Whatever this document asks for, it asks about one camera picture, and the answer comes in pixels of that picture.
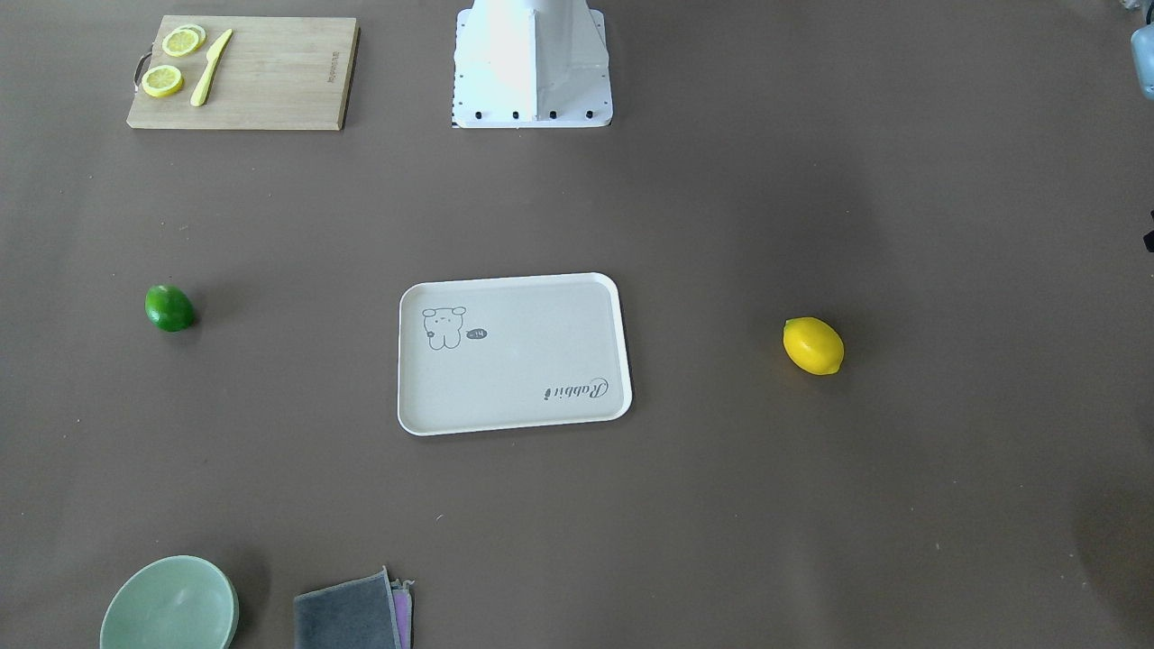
knife handle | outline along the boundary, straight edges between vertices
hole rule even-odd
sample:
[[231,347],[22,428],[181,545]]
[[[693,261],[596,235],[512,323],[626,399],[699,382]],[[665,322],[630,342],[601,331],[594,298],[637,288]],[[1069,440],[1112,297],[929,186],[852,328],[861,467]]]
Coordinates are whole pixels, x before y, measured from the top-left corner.
[[196,88],[193,90],[193,98],[189,99],[189,104],[194,106],[204,105],[204,100],[209,98],[209,85],[212,85],[212,75],[216,74],[216,65],[220,59],[213,59],[209,61],[208,67],[204,68],[204,74],[201,75],[201,80],[196,82]]

green lime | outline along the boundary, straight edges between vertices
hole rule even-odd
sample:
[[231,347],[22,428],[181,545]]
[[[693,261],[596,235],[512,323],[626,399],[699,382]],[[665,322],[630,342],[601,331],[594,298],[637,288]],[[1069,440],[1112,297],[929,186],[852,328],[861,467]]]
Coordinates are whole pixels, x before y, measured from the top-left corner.
[[193,303],[175,286],[152,286],[144,296],[144,313],[153,324],[165,331],[179,331],[193,324]]

bowl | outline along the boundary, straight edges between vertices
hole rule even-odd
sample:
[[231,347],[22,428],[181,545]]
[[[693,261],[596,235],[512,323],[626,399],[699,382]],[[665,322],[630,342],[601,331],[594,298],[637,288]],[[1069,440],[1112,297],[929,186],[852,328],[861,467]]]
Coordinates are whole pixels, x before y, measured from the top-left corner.
[[100,625],[100,649],[225,649],[239,617],[237,591],[219,568],[168,557],[117,591]]

citrus fruit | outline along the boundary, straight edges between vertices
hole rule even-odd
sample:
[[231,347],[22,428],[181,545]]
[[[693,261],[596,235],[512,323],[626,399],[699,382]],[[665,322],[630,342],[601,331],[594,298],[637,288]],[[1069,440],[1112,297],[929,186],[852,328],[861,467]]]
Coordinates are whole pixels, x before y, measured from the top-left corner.
[[185,75],[175,66],[149,68],[141,79],[141,88],[152,97],[167,97],[185,85]]
[[200,37],[200,40],[196,44],[197,47],[200,47],[201,45],[204,45],[204,39],[208,37],[208,35],[204,33],[204,28],[201,27],[201,25],[198,25],[198,24],[182,24],[182,25],[178,27],[177,29],[190,29],[190,30],[195,31],[196,36]]
[[846,357],[841,336],[817,318],[786,320],[781,342],[797,367],[810,374],[833,374]]
[[201,46],[203,39],[201,35],[192,29],[178,28],[168,32],[160,43],[160,49],[170,57],[183,57],[192,54]]
[[196,319],[188,296],[180,289],[165,284],[148,290],[144,296],[144,313],[153,324],[165,331],[187,329]]

bowl rim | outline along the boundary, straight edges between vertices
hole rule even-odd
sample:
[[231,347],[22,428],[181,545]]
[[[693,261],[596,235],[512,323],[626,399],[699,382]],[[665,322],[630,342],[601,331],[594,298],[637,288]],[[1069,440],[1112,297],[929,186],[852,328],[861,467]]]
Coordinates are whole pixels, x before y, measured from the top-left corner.
[[224,574],[224,570],[216,567],[216,565],[209,561],[208,559],[201,559],[200,557],[193,557],[192,554],[173,554],[172,557],[164,557],[162,559],[157,559],[156,561],[152,561],[151,564],[133,573],[133,576],[128,577],[128,580],[125,581],[125,583],[121,584],[120,588],[117,590],[117,594],[112,596],[112,600],[108,602],[108,607],[104,611],[104,620],[100,622],[100,644],[99,644],[100,649],[107,649],[107,647],[105,646],[104,634],[108,625],[108,616],[112,613],[112,610],[117,606],[117,602],[120,599],[121,595],[123,595],[123,592],[128,589],[128,587],[132,585],[132,583],[136,581],[136,579],[140,577],[142,574],[151,570],[152,568],[162,564],[168,564],[168,562],[190,562],[201,567],[205,567],[209,569],[209,572],[220,577],[220,580],[224,581],[225,585],[228,587],[228,597],[232,600],[232,611],[230,611],[228,613],[231,618],[228,620],[228,633],[224,636],[224,639],[222,639],[220,644],[217,646],[216,649],[227,649],[227,647],[232,644],[232,637],[237,633],[237,621],[240,618],[240,606],[239,602],[237,600],[237,589],[232,585],[232,581],[228,579],[228,575]]

